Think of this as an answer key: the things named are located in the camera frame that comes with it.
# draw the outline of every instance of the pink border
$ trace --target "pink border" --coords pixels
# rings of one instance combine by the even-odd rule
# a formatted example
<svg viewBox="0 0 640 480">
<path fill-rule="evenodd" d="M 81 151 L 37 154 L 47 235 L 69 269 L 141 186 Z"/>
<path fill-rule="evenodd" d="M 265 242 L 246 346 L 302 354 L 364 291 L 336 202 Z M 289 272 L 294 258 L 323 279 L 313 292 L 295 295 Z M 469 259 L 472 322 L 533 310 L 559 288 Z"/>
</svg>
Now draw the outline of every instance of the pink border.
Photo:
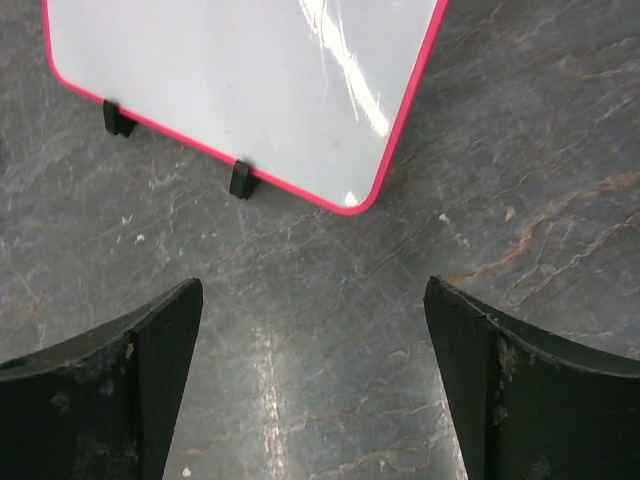
<svg viewBox="0 0 640 480">
<path fill-rule="evenodd" d="M 429 27 L 427 28 L 427 33 L 424 37 L 424 41 L 422 42 L 422 46 L 420 47 L 420 51 L 418 52 L 416 65 L 413 68 L 413 72 L 411 72 L 411 77 L 409 77 L 409 84 L 407 85 L 407 90 L 405 91 L 404 97 L 402 98 L 402 103 L 400 103 L 398 116 L 396 117 L 396 120 L 391 129 L 391 134 L 389 135 L 389 141 L 387 142 L 387 146 L 385 147 L 384 153 L 382 154 L 382 161 L 380 162 L 378 173 L 376 174 L 376 178 L 373 181 L 373 186 L 371 188 L 371 191 L 369 192 L 369 196 L 361 204 L 351 208 L 335 205 L 333 203 L 328 202 L 327 200 L 324 200 L 316 195 L 313 195 L 309 192 L 302 190 L 301 188 L 295 187 L 287 182 L 279 180 L 269 175 L 268 173 L 265 173 L 257 169 L 253 170 L 256 177 L 266 182 L 272 183 L 284 190 L 287 190 L 295 195 L 298 195 L 299 197 L 302 197 L 308 201 L 311 201 L 317 205 L 320 205 L 321 207 L 324 207 L 328 210 L 331 210 L 335 213 L 339 213 L 341 215 L 357 215 L 359 213 L 364 212 L 371 205 L 373 205 L 376 198 L 378 197 L 378 194 L 380 193 L 380 189 L 382 188 L 384 177 L 387 173 L 387 169 L 389 168 L 389 164 L 391 163 L 391 159 L 393 157 L 393 153 L 398 144 L 398 140 L 400 139 L 400 133 L 402 132 L 402 129 L 407 120 L 407 117 L 409 116 L 411 105 L 413 104 L 413 101 L 415 99 L 416 92 L 418 90 L 418 86 L 420 85 L 420 80 L 422 78 L 422 74 L 427 65 L 427 61 L 429 60 L 429 56 L 431 55 L 431 50 L 433 49 L 433 45 L 435 44 L 436 36 L 438 34 L 438 31 L 440 30 L 440 25 L 442 24 L 442 19 L 444 17 L 444 13 L 447 9 L 448 4 L 449 4 L 449 0 L 437 0 L 435 9 L 433 11 L 433 16 L 431 17 L 431 22 L 429 23 Z M 69 90 L 72 90 L 73 92 L 79 95 L 82 95 L 84 97 L 87 97 L 95 102 L 102 103 L 102 100 L 103 100 L 102 98 L 90 92 L 87 92 L 86 90 L 83 90 L 75 85 L 72 85 L 71 83 L 67 82 L 62 77 L 62 75 L 60 75 L 60 72 L 58 71 L 55 64 L 53 63 L 53 54 L 51 51 L 51 36 L 49 33 L 49 13 L 47 9 L 47 0 L 42 0 L 42 16 L 44 21 L 44 37 L 45 37 L 45 43 L 47 48 L 47 58 L 49 60 L 49 66 L 53 71 L 53 75 L 63 86 L 65 86 Z M 219 158 L 220 160 L 226 163 L 233 164 L 236 161 L 235 158 L 227 154 L 214 150 L 213 148 L 207 147 L 206 145 L 200 144 L 190 138 L 185 137 L 184 135 L 178 132 L 175 132 L 162 125 L 159 125 L 152 120 L 141 117 L 135 112 L 132 112 L 125 108 L 122 109 L 122 112 L 126 116 L 134 119 L 136 122 L 139 122 L 151 128 L 154 128 L 165 135 L 173 137 L 186 145 L 189 145 L 211 156 Z"/>
</svg>

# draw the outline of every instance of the marble surface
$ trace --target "marble surface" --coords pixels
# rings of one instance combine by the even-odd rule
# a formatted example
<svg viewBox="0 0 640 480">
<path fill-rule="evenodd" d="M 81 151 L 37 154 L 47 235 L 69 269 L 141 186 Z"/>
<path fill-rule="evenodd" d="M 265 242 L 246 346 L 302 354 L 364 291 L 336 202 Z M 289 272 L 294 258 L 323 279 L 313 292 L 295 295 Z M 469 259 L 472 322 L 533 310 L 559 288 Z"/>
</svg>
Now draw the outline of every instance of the marble surface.
<svg viewBox="0 0 640 480">
<path fill-rule="evenodd" d="M 0 0 L 0 361 L 199 277 L 166 479 L 463 478 L 429 275 L 640 359 L 640 3 L 451 0 L 374 207 L 339 217 L 100 109 Z"/>
</svg>

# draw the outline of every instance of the black object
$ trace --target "black object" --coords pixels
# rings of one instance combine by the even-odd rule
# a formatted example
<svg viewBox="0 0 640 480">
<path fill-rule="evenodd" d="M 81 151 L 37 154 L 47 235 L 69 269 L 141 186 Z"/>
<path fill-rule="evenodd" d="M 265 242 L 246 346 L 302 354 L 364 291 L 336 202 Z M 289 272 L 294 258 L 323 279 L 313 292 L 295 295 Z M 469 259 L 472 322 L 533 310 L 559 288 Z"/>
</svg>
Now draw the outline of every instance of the black object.
<svg viewBox="0 0 640 480">
<path fill-rule="evenodd" d="M 122 135 L 129 137 L 136 126 L 136 121 L 125 117 L 120 113 L 120 107 L 117 103 L 105 100 L 102 102 L 102 113 L 104 115 L 104 126 L 112 135 Z"/>
<path fill-rule="evenodd" d="M 251 166 L 242 160 L 236 160 L 231 172 L 229 193 L 240 200 L 248 199 L 256 189 L 260 180 L 251 172 Z"/>
<path fill-rule="evenodd" d="M 202 312 L 190 280 L 0 365 L 0 479 L 160 480 Z"/>
<path fill-rule="evenodd" d="M 425 310 L 469 480 L 640 472 L 640 362 L 571 342 L 437 278 Z"/>
</svg>

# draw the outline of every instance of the red edge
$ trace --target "red edge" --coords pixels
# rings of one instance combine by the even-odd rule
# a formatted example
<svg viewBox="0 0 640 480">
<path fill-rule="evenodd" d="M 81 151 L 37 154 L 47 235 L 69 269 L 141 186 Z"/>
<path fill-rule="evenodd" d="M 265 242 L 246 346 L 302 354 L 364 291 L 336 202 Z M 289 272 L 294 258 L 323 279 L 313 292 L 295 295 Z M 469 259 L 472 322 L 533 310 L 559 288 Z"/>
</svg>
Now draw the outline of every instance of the red edge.
<svg viewBox="0 0 640 480">
<path fill-rule="evenodd" d="M 422 79 L 422 74 L 424 73 L 424 69 L 427 65 L 427 61 L 431 56 L 431 51 L 433 50 L 433 46 L 436 41 L 436 36 L 438 35 L 438 31 L 440 30 L 440 25 L 442 24 L 442 19 L 444 18 L 444 13 L 449 4 L 449 0 L 437 0 L 435 9 L 433 11 L 433 16 L 431 17 L 431 22 L 429 23 L 429 27 L 427 27 L 427 33 L 424 37 L 424 41 L 422 42 L 422 46 L 420 47 L 420 51 L 418 52 L 418 58 L 416 60 L 416 64 L 413 68 L 413 72 L 411 72 L 411 77 L 409 77 L 409 84 L 407 85 L 407 90 L 404 93 L 404 97 L 402 98 L 402 103 L 400 103 L 400 109 L 398 110 L 398 115 L 396 120 L 391 128 L 391 134 L 389 135 L 389 141 L 387 142 L 387 146 L 384 149 L 384 153 L 382 154 L 382 161 L 380 162 L 380 167 L 378 168 L 378 173 L 376 173 L 376 178 L 373 181 L 373 186 L 371 191 L 369 192 L 369 196 L 359 205 L 355 207 L 342 207 L 339 205 L 335 205 L 330 203 L 312 193 L 309 193 L 301 188 L 298 188 L 294 185 L 291 185 L 287 182 L 284 182 L 278 178 L 275 178 L 268 173 L 265 173 L 261 170 L 254 169 L 253 172 L 256 177 L 272 183 L 283 190 L 287 190 L 294 195 L 304 198 L 310 202 L 313 202 L 323 208 L 326 208 L 334 213 L 338 213 L 340 215 L 358 215 L 365 210 L 367 210 L 373 203 L 375 202 L 378 194 L 380 193 L 380 189 L 382 188 L 382 184 L 384 181 L 384 177 L 387 173 L 387 169 L 391 163 L 391 159 L 393 158 L 393 154 L 398 145 L 398 140 L 400 139 L 400 134 L 402 133 L 402 129 L 404 128 L 404 124 L 407 121 L 407 117 L 409 116 L 409 111 L 411 110 L 411 105 L 416 97 L 416 92 L 418 91 L 418 87 L 420 85 L 420 80 Z M 69 90 L 87 97 L 94 102 L 102 103 L 103 99 L 94 95 L 91 92 L 83 90 L 82 88 L 77 87 L 69 83 L 65 80 L 58 69 L 55 66 L 53 61 L 53 52 L 51 49 L 51 36 L 49 33 L 49 13 L 47 9 L 47 0 L 42 0 L 42 17 L 44 23 L 44 40 L 47 49 L 47 59 L 49 60 L 49 66 L 53 71 L 53 75 L 56 77 L 58 82 L 60 82 L 63 86 L 68 88 Z M 201 150 L 211 156 L 217 157 L 220 160 L 232 164 L 236 161 L 234 157 L 231 157 L 225 153 L 214 150 L 213 148 L 207 147 L 201 143 L 196 142 L 190 138 L 185 137 L 184 135 L 171 130 L 167 127 L 164 127 L 148 118 L 144 118 L 138 115 L 135 112 L 127 110 L 125 108 L 122 109 L 122 112 L 129 118 L 132 118 L 138 123 L 147 125 L 159 132 L 168 135 L 170 137 L 175 138 L 176 140 L 189 145 L 193 148 Z"/>
</svg>

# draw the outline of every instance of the small whiteboard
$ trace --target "small whiteboard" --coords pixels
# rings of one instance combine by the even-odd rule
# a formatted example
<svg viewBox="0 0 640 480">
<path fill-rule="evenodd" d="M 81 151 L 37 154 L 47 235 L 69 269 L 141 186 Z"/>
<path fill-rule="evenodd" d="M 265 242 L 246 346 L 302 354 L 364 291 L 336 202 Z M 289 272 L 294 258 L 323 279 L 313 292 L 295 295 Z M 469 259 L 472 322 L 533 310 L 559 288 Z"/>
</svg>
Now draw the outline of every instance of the small whiteboard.
<svg viewBox="0 0 640 480">
<path fill-rule="evenodd" d="M 68 88 L 326 208 L 380 190 L 448 0 L 42 0 Z"/>
</svg>

